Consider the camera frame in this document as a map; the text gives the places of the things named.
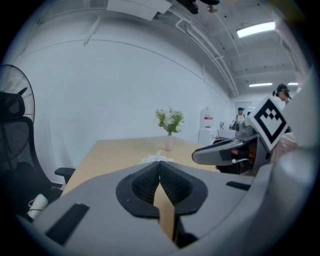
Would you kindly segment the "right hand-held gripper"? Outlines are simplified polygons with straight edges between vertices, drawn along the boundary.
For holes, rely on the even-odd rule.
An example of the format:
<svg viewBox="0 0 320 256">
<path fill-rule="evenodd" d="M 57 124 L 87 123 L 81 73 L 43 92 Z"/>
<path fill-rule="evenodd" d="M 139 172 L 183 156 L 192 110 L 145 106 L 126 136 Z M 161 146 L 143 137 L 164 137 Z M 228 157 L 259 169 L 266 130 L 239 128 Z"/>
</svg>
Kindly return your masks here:
<svg viewBox="0 0 320 256">
<path fill-rule="evenodd" d="M 249 161 L 248 171 L 257 173 L 261 166 L 270 163 L 273 149 L 288 127 L 282 110 L 272 97 L 266 96 L 244 121 L 236 124 L 237 139 L 198 148 L 191 157 L 200 165 L 230 166 L 241 160 L 240 148 L 255 145 L 255 158 Z"/>
</svg>

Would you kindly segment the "white side table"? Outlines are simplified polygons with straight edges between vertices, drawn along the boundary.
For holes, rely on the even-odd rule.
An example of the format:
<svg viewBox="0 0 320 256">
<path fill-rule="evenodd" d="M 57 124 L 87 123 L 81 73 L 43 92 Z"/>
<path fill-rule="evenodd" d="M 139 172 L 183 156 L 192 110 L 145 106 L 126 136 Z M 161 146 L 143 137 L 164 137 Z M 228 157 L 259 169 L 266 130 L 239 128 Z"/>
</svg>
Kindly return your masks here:
<svg viewBox="0 0 320 256">
<path fill-rule="evenodd" d="M 223 140 L 233 139 L 236 135 L 236 131 L 233 129 L 218 129 L 217 133 L 218 137 Z"/>
</svg>

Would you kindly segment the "person's right forearm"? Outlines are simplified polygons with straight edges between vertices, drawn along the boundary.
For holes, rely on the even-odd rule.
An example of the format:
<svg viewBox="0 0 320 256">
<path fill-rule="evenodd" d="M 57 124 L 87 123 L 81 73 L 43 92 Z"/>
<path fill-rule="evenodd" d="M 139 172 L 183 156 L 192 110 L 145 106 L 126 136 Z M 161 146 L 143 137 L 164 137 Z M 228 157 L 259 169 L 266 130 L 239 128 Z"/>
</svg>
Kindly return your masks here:
<svg viewBox="0 0 320 256">
<path fill-rule="evenodd" d="M 270 163 L 276 164 L 283 155 L 292 152 L 297 148 L 298 143 L 293 132 L 284 133 L 273 148 Z"/>
</svg>

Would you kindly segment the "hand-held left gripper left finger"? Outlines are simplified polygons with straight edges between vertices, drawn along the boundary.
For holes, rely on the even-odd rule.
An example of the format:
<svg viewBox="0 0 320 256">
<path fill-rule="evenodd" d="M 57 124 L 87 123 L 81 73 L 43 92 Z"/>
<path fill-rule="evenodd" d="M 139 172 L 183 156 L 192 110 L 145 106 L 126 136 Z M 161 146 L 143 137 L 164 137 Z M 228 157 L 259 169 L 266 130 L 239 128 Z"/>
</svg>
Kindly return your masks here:
<svg viewBox="0 0 320 256">
<path fill-rule="evenodd" d="M 99 175 L 19 223 L 54 256 L 169 256 L 178 247 L 147 199 L 158 184 L 157 162 Z"/>
</svg>

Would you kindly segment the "white tumbler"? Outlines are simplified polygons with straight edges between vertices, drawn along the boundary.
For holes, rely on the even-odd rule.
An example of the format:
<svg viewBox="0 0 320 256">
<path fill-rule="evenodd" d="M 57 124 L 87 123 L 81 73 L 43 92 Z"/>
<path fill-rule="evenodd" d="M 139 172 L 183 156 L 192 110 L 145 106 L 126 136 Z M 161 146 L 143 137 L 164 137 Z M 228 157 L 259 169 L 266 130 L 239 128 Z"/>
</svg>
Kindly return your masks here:
<svg viewBox="0 0 320 256">
<path fill-rule="evenodd" d="M 29 210 L 26 212 L 26 215 L 34 220 L 36 216 L 47 207 L 48 204 L 49 201 L 47 198 L 42 194 L 38 194 L 28 203 Z"/>
</svg>

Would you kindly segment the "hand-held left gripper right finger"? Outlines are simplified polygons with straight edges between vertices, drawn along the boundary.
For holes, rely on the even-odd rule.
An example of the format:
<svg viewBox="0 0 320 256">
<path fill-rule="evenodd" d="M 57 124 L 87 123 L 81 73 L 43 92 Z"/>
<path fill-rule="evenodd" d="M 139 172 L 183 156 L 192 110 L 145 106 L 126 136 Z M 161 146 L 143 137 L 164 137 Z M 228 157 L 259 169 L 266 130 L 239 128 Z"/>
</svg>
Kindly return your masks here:
<svg viewBox="0 0 320 256">
<path fill-rule="evenodd" d="M 172 240 L 183 248 L 216 228 L 247 194 L 254 178 L 159 163 L 159 182 L 174 208 Z"/>
</svg>

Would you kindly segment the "white ceiling duct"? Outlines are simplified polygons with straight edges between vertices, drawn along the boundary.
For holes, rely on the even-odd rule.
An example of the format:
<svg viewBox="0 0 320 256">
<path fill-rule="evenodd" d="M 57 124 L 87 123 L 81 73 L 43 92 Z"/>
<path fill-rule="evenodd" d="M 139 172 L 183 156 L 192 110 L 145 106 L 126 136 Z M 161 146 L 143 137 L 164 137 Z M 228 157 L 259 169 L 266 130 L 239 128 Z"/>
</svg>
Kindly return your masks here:
<svg viewBox="0 0 320 256">
<path fill-rule="evenodd" d="M 164 14 L 171 6 L 167 0 L 108 0 L 106 9 L 151 21 L 157 13 Z"/>
</svg>

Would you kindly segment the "white water dispenser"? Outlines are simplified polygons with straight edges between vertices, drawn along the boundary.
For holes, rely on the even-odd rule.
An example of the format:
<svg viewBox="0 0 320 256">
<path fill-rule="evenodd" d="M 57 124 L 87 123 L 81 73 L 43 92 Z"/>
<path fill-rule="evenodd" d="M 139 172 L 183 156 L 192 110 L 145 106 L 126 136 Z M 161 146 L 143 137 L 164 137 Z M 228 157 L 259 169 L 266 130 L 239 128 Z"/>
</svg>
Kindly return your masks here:
<svg viewBox="0 0 320 256">
<path fill-rule="evenodd" d="M 198 132 L 197 143 L 204 146 L 212 145 L 215 141 L 215 130 L 212 128 L 201 128 Z"/>
</svg>

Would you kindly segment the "wooden table with white legs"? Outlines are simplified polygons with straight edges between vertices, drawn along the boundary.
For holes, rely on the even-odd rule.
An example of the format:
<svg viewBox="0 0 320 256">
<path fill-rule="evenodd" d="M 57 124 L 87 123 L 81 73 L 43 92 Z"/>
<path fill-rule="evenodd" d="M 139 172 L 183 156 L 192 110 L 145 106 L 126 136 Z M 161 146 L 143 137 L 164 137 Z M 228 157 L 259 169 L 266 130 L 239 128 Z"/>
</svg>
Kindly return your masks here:
<svg viewBox="0 0 320 256">
<path fill-rule="evenodd" d="M 144 158 L 156 155 L 158 151 L 161 151 L 161 156 L 174 159 L 178 164 L 216 171 L 213 165 L 200 165 L 192 161 L 191 154 L 202 148 L 202 145 L 173 137 L 173 148 L 166 151 L 166 140 L 166 136 L 98 140 L 76 168 L 62 195 L 94 177 L 138 165 Z"/>
</svg>

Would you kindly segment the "black standing fan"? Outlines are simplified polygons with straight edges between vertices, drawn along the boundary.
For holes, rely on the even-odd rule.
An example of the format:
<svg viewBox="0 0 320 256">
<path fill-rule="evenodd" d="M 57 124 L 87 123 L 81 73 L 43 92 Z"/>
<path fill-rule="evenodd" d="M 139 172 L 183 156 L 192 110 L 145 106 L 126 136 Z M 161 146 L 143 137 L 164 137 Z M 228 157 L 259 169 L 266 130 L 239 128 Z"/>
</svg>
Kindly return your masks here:
<svg viewBox="0 0 320 256">
<path fill-rule="evenodd" d="M 0 65 L 0 92 L 19 94 L 25 106 L 24 116 L 35 121 L 35 99 L 32 86 L 26 75 L 11 64 Z"/>
</svg>

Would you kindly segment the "white flower bouquet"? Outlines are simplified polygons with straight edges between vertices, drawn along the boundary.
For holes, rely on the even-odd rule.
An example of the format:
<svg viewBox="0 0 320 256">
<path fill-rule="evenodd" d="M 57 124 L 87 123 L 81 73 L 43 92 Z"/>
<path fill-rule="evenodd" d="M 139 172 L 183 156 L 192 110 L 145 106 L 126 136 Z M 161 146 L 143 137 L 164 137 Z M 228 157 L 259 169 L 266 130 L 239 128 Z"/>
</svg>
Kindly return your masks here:
<svg viewBox="0 0 320 256">
<path fill-rule="evenodd" d="M 167 110 L 157 109 L 155 116 L 158 126 L 163 128 L 169 136 L 180 133 L 184 123 L 184 115 L 181 111 L 169 107 Z"/>
</svg>

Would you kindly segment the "black mesh office chair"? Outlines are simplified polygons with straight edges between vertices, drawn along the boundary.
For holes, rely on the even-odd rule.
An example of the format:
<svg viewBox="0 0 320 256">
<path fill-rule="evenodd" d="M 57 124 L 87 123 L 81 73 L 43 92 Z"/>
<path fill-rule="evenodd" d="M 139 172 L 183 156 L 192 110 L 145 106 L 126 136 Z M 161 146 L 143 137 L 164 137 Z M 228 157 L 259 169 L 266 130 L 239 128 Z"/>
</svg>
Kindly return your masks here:
<svg viewBox="0 0 320 256">
<path fill-rule="evenodd" d="M 42 194 L 50 204 L 62 190 L 43 171 L 35 149 L 34 124 L 24 114 L 21 95 L 0 91 L 0 190 L 15 214 L 33 221 L 26 215 L 29 202 Z"/>
</svg>

